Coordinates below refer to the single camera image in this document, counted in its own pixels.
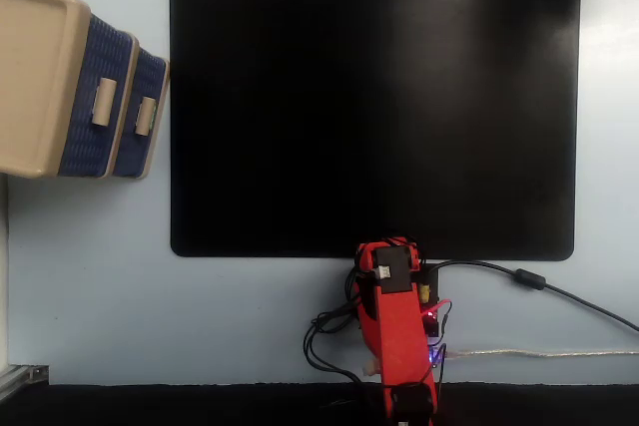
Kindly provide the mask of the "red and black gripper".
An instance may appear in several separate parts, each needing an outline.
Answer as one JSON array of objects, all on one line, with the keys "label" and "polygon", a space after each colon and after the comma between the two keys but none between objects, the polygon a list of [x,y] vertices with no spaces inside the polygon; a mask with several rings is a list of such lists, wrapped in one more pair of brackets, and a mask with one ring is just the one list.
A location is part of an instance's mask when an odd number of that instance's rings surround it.
[{"label": "red and black gripper", "polygon": [[361,243],[356,251],[354,264],[359,271],[371,271],[374,269],[372,253],[382,247],[400,246],[407,247],[410,257],[410,271],[420,271],[421,251],[418,244],[411,236],[391,236],[382,239]]}]

